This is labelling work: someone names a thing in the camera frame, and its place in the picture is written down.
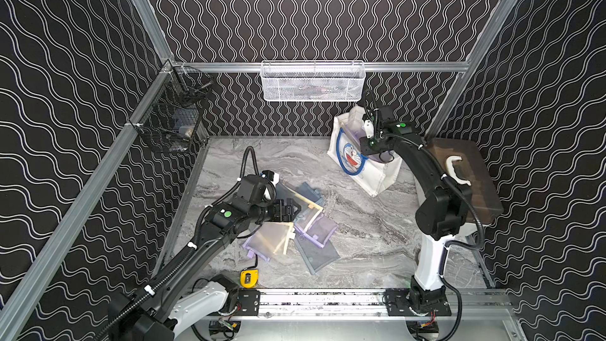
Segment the marble floor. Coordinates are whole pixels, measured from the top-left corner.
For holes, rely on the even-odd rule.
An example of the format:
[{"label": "marble floor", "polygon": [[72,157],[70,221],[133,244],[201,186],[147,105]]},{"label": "marble floor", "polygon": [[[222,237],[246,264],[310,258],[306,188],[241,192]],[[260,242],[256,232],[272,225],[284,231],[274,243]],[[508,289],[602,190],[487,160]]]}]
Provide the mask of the marble floor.
[{"label": "marble floor", "polygon": [[[193,236],[196,219],[234,184],[242,154],[254,147],[259,170],[273,170],[293,185],[308,182],[325,198],[325,216],[339,224],[331,241],[341,259],[312,276],[290,241],[286,255],[270,262],[259,259],[259,284],[270,288],[404,288],[414,273],[421,233],[414,222],[418,200],[411,171],[403,163],[398,180],[371,198],[344,174],[326,154],[329,139],[211,139],[208,156],[181,233],[180,250]],[[252,172],[249,159],[247,172]],[[239,271],[250,266],[236,240],[201,271],[200,277],[218,273],[238,281]],[[481,270],[471,253],[451,250],[445,276],[459,288],[485,288]]]}]

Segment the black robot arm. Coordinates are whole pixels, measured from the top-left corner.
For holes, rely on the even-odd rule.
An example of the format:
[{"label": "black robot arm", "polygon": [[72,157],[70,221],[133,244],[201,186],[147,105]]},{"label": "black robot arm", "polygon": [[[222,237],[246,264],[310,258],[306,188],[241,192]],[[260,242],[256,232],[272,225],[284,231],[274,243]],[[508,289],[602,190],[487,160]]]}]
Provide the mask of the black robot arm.
[{"label": "black robot arm", "polygon": [[[479,249],[484,244],[484,226],[471,204],[472,189],[468,185],[458,184],[446,174],[435,156],[425,148],[419,133],[410,125],[400,122],[390,107],[374,108],[372,111],[366,108],[363,120],[373,126],[367,137],[360,138],[361,153],[397,153],[411,169],[425,194],[425,200],[416,211],[415,220],[426,236],[422,240],[417,270],[401,305],[417,314],[439,311],[449,315],[445,289],[448,287],[454,291],[458,302],[455,326],[439,340],[447,341],[458,329],[462,314],[460,292],[443,275],[448,250],[452,245]],[[478,229],[478,242],[475,245],[454,239],[466,221],[467,212],[471,212]]]},{"label": "black robot arm", "polygon": [[[248,153],[252,153],[255,174],[243,177]],[[148,284],[130,297],[119,294],[112,298],[109,323],[96,334],[95,340],[101,340],[106,333],[111,340],[143,339],[143,336],[147,340],[150,335],[153,339],[173,339],[171,328],[175,324],[169,319],[170,312],[212,258],[246,231],[251,222],[261,226],[262,222],[294,220],[293,203],[276,200],[273,178],[270,170],[259,174],[254,149],[248,147],[236,185],[202,211],[192,239]],[[230,202],[223,202],[231,194]]]}]

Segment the wire mesh basket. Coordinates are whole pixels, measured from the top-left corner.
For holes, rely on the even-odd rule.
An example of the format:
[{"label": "wire mesh basket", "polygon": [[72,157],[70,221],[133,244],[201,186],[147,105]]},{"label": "wire mesh basket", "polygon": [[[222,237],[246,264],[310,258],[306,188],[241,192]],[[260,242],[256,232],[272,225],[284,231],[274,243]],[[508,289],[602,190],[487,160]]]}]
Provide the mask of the wire mesh basket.
[{"label": "wire mesh basket", "polygon": [[362,61],[263,61],[261,85],[269,102],[357,102]]},{"label": "wire mesh basket", "polygon": [[180,88],[178,82],[166,81],[145,122],[136,127],[142,141],[155,153],[185,153],[196,137],[204,138],[200,129],[201,108],[197,103],[182,106]]},{"label": "wire mesh basket", "polygon": [[173,82],[174,89],[179,93],[179,102],[183,107],[206,99],[212,91],[215,80],[210,75],[189,66],[174,68],[178,82]]}]

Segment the cable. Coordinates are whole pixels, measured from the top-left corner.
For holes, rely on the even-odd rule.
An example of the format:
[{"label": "cable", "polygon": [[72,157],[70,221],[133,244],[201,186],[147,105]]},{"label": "cable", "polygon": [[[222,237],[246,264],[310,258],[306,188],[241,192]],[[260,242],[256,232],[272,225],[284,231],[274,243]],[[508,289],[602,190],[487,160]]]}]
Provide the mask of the cable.
[{"label": "cable", "polygon": [[244,173],[246,172],[246,160],[248,159],[248,153],[250,153],[251,157],[253,157],[253,169],[254,175],[259,175],[259,167],[257,166],[257,156],[254,153],[254,148],[250,145],[246,147],[244,151],[244,157],[242,158],[242,168],[240,169],[240,178],[244,178]]},{"label": "cable", "polygon": [[261,224],[259,224],[258,227],[256,227],[255,229],[253,229],[253,231],[249,234],[247,234],[246,236],[238,236],[236,237],[237,240],[241,240],[241,239],[248,239],[250,236],[254,235],[256,233],[256,231],[258,231],[261,227],[261,225],[263,225],[263,223],[261,222]]},{"label": "cable", "polygon": [[192,324],[192,331],[193,331],[193,334],[196,335],[196,337],[198,338],[198,340],[200,340],[200,341],[208,341],[206,338],[202,337],[202,335],[200,334],[200,332],[196,328],[196,324],[195,323]]},{"label": "cable", "polygon": [[448,283],[446,281],[446,279],[444,279],[443,276],[440,277],[440,279],[442,280],[442,283],[444,283],[444,285],[446,287],[450,288],[456,294],[457,310],[456,310],[456,319],[454,320],[455,325],[453,326],[453,328],[450,330],[450,332],[446,336],[444,336],[443,338],[440,338],[439,340],[436,340],[436,341],[448,341],[455,335],[455,333],[459,329],[460,318],[461,318],[461,316],[463,316],[463,299],[460,296],[459,290],[457,290],[452,284]]},{"label": "cable", "polygon": [[208,279],[206,278],[198,278],[196,279],[195,282],[193,282],[193,286],[192,286],[192,291],[190,292],[190,294],[193,294],[194,292],[196,292],[196,284],[198,284],[198,282],[200,282],[201,280],[205,280],[206,283],[210,282]]},{"label": "cable", "polygon": [[252,270],[252,269],[256,269],[257,266],[259,265],[259,255],[258,254],[254,254],[254,265],[251,267],[247,267],[241,271],[246,271],[246,270]]},{"label": "cable", "polygon": [[366,94],[368,93],[368,91],[370,90],[369,87],[367,87],[363,92],[362,92],[362,104],[364,105],[364,111],[366,112],[366,116],[368,116],[368,119],[371,120],[372,116],[370,115],[370,112],[368,111],[368,106],[366,105]]},{"label": "cable", "polygon": [[391,155],[391,154],[389,153],[389,151],[387,151],[387,153],[389,153],[389,155],[391,156],[391,160],[389,160],[389,161],[385,161],[383,158],[381,158],[381,156],[383,155],[383,153],[385,153],[385,152],[383,151],[383,152],[379,153],[379,159],[380,159],[380,160],[381,160],[381,162],[383,162],[383,163],[390,163],[391,161],[393,161],[393,160],[396,158],[396,157],[394,157],[393,155]]},{"label": "cable", "polygon": [[379,109],[375,108],[375,117],[373,120],[373,130],[375,131],[375,139],[379,138]]},{"label": "cable", "polygon": [[[179,262],[179,264],[177,266],[175,266],[175,268],[173,270],[171,270],[171,272],[168,273],[168,275],[166,275],[163,279],[161,279],[158,283],[156,283],[154,285],[154,287],[151,288],[151,291],[157,291],[160,287],[162,287],[164,285],[164,283],[166,283],[169,279],[171,279],[185,265],[187,260],[189,260],[189,258],[193,255],[193,252],[194,252],[194,248],[189,248],[189,250],[187,251],[187,254]],[[146,292],[146,294],[143,295],[142,297],[140,297],[138,300],[136,300],[136,301],[131,300],[130,304],[128,304],[113,320],[108,322],[107,325],[105,325],[102,328],[102,330],[100,330],[95,335],[95,338],[93,339],[93,341],[101,341],[101,339],[103,339],[103,337],[107,334],[107,332],[111,329],[111,327],[116,325],[118,322],[122,321],[123,318],[125,318],[129,313],[134,311],[137,307],[140,306],[140,304],[142,304],[144,301],[146,301],[150,297],[151,297],[151,294],[149,292]]]},{"label": "cable", "polygon": [[469,202],[469,200],[467,200],[465,195],[463,195],[463,193],[461,193],[461,191],[459,191],[459,188],[456,186],[456,181],[452,177],[445,176],[442,178],[442,181],[444,183],[446,183],[446,185],[452,190],[452,192],[454,192],[455,195],[457,195],[459,197],[459,199],[465,203],[467,208],[469,208],[469,211],[472,213],[472,216],[473,216],[473,221],[476,223],[476,228],[478,229],[478,242],[476,242],[474,245],[470,245],[468,243],[457,241],[457,240],[449,240],[444,243],[444,247],[447,248],[451,245],[457,245],[457,246],[460,246],[462,248],[466,248],[469,250],[479,250],[484,245],[484,226],[482,225],[482,222],[480,221],[480,218],[478,217],[476,209]]},{"label": "cable", "polygon": [[236,302],[236,305],[233,306],[233,309],[231,311],[229,311],[227,313],[217,311],[217,313],[219,315],[222,315],[223,317],[227,317],[227,316],[235,314],[238,310],[240,310],[241,307],[242,307],[242,304],[240,304],[240,302]]},{"label": "cable", "polygon": [[423,145],[417,144],[416,142],[414,142],[414,141],[412,141],[410,139],[407,139],[406,137],[404,137],[401,134],[386,133],[386,134],[383,134],[383,137],[394,137],[395,139],[402,140],[402,141],[408,143],[409,145],[413,145],[414,147],[418,148],[420,151],[423,152],[423,154],[425,154],[426,156],[428,156],[428,158],[431,160],[431,162],[436,167],[437,171],[440,173],[440,176],[441,176],[442,181],[444,182],[444,184],[446,184],[450,188],[450,190],[455,195],[457,195],[458,198],[463,203],[465,203],[465,205],[467,206],[467,208],[469,208],[469,211],[472,213],[473,221],[476,224],[476,228],[478,230],[478,242],[475,243],[474,245],[470,245],[468,243],[457,241],[457,240],[449,240],[449,241],[446,241],[446,243],[444,244],[444,246],[448,247],[450,245],[457,245],[457,246],[460,246],[462,248],[466,248],[466,249],[469,249],[469,250],[479,250],[484,245],[484,226],[482,225],[482,222],[480,221],[480,217],[478,216],[478,213],[476,212],[476,209],[473,207],[473,205],[470,203],[470,201],[466,198],[465,195],[463,195],[463,193],[461,193],[461,191],[459,190],[459,188],[457,186],[456,181],[451,176],[449,176],[448,174],[446,174],[446,172],[442,168],[442,165],[437,160],[436,156],[433,155],[429,150],[427,150],[426,148],[424,148]]}]

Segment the wall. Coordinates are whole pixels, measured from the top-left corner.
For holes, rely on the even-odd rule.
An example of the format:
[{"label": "wall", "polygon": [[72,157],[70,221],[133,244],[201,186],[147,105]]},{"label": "wall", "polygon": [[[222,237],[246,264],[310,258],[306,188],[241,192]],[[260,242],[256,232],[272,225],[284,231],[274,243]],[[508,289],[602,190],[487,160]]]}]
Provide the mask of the wall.
[{"label": "wall", "polygon": [[82,340],[106,324],[112,292],[151,277],[195,160],[135,141],[19,340]]},{"label": "wall", "polygon": [[[498,0],[150,0],[175,58],[463,61]],[[204,116],[211,135],[326,135],[346,103],[265,103],[260,80],[221,74]],[[425,131],[451,73],[368,74],[397,114]]]},{"label": "wall", "polygon": [[505,215],[482,255],[529,340],[606,338],[606,0],[519,0],[442,136],[474,140]]},{"label": "wall", "polygon": [[[1,308],[163,61],[130,0],[0,5]],[[135,141],[19,339],[90,337],[110,293],[148,279],[195,156]]]},{"label": "wall", "polygon": [[0,307],[154,80],[129,0],[0,0]]}]

